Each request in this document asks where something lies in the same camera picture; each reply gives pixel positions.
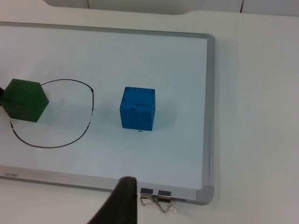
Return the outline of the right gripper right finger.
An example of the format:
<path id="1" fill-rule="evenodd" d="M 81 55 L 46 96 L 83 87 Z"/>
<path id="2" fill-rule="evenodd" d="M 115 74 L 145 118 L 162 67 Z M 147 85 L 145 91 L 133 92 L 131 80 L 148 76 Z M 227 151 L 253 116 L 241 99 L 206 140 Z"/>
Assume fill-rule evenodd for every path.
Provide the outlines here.
<path id="1" fill-rule="evenodd" d="M 88 223 L 137 224 L 136 178 L 121 178 L 109 198 Z"/>

